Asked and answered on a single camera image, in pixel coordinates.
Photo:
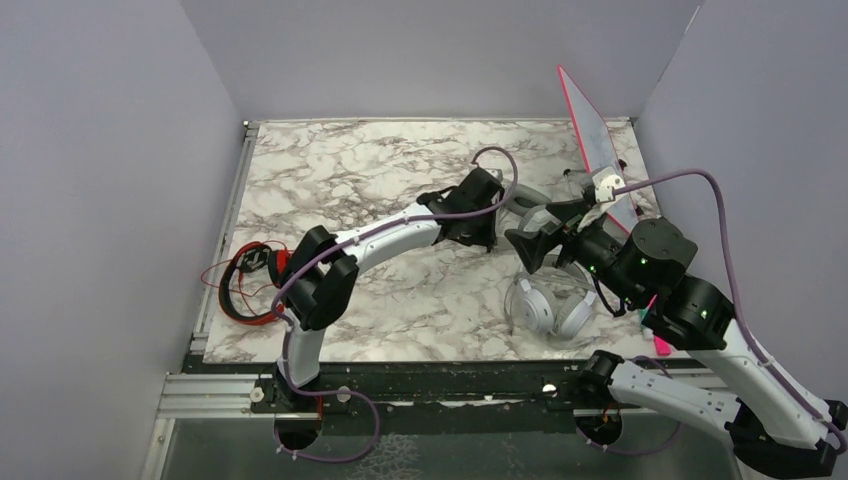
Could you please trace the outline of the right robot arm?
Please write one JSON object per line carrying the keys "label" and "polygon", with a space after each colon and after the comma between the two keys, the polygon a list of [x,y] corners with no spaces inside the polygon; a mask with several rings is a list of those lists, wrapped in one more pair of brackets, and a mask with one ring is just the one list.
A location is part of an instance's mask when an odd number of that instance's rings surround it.
{"label": "right robot arm", "polygon": [[698,428],[728,444],[748,467],[775,479],[830,475],[839,450],[829,437],[847,425],[847,407],[803,389],[758,342],[748,342],[733,303],[713,284],[690,275],[697,247],[667,219],[635,223],[624,241],[602,219],[589,220],[581,200],[541,210],[537,228],[506,231],[523,266],[538,270],[551,251],[575,263],[629,311],[645,310],[644,325],[720,377],[712,392],[657,375],[622,356],[598,350],[581,368],[579,398],[600,407],[638,405]]}

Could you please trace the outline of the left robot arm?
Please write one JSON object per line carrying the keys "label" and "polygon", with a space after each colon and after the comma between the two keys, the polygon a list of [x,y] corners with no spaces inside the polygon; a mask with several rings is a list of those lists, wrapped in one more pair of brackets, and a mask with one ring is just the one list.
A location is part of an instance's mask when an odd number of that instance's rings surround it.
{"label": "left robot arm", "polygon": [[326,329],[347,310],[358,277],[408,251],[443,240],[492,248],[494,220],[517,185],[477,167],[458,185],[425,192],[402,211],[365,227],[331,234],[309,230],[281,278],[272,309],[286,323],[276,396],[298,411],[313,401]]}

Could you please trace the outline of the red headphones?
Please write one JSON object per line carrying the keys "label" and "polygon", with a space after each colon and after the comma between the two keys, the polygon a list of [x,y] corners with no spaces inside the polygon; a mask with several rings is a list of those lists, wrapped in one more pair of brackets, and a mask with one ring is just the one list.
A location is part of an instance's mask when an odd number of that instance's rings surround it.
{"label": "red headphones", "polygon": [[259,327],[280,319],[282,306],[261,310],[259,294],[282,286],[291,252],[281,240],[251,241],[241,246],[224,264],[217,284],[221,312],[237,324]]}

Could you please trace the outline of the white gaming headset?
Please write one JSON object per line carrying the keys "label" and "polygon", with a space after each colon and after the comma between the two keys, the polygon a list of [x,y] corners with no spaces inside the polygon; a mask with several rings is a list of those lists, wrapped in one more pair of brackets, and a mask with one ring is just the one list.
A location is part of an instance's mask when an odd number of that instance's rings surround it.
{"label": "white gaming headset", "polygon": [[503,300],[509,334],[523,325],[548,340],[575,340],[594,318],[598,294],[590,280],[575,266],[555,268],[550,274],[517,272]]}

